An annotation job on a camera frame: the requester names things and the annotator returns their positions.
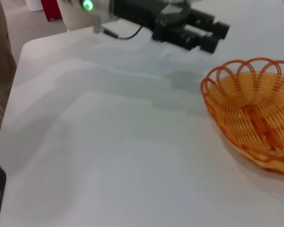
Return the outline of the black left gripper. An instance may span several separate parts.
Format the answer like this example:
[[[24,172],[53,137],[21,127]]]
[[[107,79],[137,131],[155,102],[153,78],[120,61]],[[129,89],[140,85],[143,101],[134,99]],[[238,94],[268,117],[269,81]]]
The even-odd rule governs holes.
[[[200,47],[213,54],[219,39],[186,29],[191,13],[186,0],[112,0],[111,13],[152,31],[152,39],[178,45],[186,50]]]

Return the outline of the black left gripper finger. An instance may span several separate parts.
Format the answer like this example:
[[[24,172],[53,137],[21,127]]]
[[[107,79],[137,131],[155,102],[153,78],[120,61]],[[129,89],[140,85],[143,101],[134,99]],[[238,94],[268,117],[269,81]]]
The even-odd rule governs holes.
[[[190,9],[186,23],[203,31],[213,34],[213,37],[225,39],[230,26],[220,21],[215,21],[215,16]]]

